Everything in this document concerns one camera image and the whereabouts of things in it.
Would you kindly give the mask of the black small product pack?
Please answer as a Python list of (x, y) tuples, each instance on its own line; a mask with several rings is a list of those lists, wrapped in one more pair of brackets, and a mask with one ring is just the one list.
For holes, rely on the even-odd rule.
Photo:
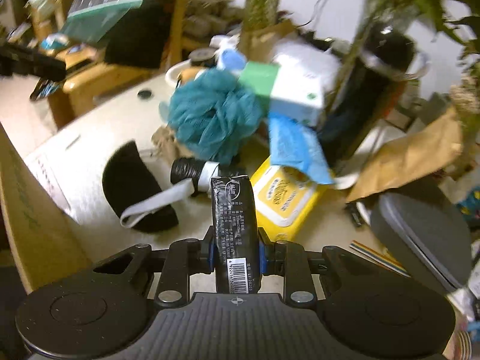
[(260, 241), (255, 199), (246, 175), (211, 179), (216, 291), (260, 290)]

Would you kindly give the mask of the black rolled item white band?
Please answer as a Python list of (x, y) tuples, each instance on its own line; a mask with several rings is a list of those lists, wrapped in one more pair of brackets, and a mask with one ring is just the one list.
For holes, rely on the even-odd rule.
[(207, 193), (210, 179), (218, 175), (219, 163), (196, 158), (177, 158), (170, 171), (170, 182), (175, 185), (182, 180), (191, 179), (196, 193)]

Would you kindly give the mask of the cardboard box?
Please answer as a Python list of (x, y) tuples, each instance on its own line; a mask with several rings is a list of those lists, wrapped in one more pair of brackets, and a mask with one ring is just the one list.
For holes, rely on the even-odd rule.
[(27, 293), (91, 266), (71, 229), (72, 218), (51, 199), (1, 130), (1, 213)]

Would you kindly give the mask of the grey zippered case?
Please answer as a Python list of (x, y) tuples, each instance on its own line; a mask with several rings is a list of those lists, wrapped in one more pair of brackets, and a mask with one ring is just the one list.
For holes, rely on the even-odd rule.
[(472, 270), (470, 230), (437, 186), (380, 194), (370, 224), (416, 281), (443, 294), (467, 285)]

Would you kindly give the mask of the brown paper bag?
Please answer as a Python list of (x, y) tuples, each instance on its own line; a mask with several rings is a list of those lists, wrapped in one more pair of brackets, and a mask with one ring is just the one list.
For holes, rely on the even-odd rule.
[(370, 159), (347, 203), (396, 189), (452, 163), (463, 151), (461, 123), (454, 107), (418, 133), (384, 144)]

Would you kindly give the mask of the teal mesh bath loofah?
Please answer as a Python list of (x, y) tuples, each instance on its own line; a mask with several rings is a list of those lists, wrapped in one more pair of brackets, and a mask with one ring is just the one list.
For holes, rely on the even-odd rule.
[(254, 92), (232, 73), (209, 68), (174, 91), (168, 126), (196, 158), (230, 164), (264, 119)]

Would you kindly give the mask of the small black bottle cap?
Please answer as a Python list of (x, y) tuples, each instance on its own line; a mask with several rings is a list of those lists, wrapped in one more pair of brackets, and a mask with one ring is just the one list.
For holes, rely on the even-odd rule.
[(152, 97), (152, 92), (149, 89), (144, 88), (137, 93), (137, 96), (141, 100), (147, 100), (147, 99), (150, 99)]

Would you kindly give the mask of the white oval tray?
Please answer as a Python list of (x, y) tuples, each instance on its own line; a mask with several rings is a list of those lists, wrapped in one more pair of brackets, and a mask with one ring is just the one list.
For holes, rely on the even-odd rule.
[(171, 88), (183, 86), (185, 83), (194, 80), (199, 76), (205, 67), (193, 66), (191, 61), (185, 60), (172, 66), (165, 73), (165, 81)]

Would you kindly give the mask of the black round jar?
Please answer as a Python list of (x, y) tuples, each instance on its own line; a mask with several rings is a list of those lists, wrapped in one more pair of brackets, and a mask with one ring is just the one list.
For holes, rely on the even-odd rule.
[(216, 49), (204, 47), (190, 52), (189, 60), (192, 67), (214, 68), (216, 66)]

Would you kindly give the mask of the white blue tube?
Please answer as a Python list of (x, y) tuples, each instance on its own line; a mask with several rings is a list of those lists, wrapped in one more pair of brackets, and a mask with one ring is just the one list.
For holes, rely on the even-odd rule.
[(247, 65), (247, 57), (240, 51), (239, 35), (215, 35), (211, 38), (209, 46), (214, 48), (216, 68), (234, 72), (235, 74), (241, 72)]

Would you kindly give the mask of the black thermos bottle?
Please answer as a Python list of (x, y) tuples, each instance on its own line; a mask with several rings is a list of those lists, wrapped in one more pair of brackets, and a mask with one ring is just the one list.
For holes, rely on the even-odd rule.
[(331, 169), (352, 157), (400, 100), (407, 83), (422, 78), (429, 66), (430, 57), (414, 40), (389, 24), (374, 24), (316, 134)]

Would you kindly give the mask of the glass vase left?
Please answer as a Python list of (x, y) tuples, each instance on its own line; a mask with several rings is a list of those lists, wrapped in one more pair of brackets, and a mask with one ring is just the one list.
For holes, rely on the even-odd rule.
[(261, 37), (268, 34), (278, 21), (280, 0), (246, 0), (241, 23), (238, 50), (248, 60), (265, 62), (269, 47)]

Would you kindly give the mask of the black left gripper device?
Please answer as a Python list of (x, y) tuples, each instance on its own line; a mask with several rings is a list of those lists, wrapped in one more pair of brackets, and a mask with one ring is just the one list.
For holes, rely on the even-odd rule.
[(34, 49), (18, 46), (1, 40), (1, 75), (10, 77), (13, 74), (36, 76), (54, 82), (66, 78), (64, 61), (41, 54)]

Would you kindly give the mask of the teal board in plastic wrap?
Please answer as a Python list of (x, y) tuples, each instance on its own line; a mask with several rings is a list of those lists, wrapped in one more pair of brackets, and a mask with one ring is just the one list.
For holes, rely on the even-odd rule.
[(73, 0), (60, 33), (74, 41), (98, 44), (129, 10), (143, 0)]

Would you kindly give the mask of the tan plush keychain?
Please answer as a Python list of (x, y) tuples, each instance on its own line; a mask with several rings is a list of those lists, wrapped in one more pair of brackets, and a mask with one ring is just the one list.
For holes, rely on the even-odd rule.
[(185, 83), (194, 80), (201, 72), (205, 70), (206, 69), (204, 67), (188, 67), (179, 73), (177, 77), (177, 83), (180, 86), (183, 86)]

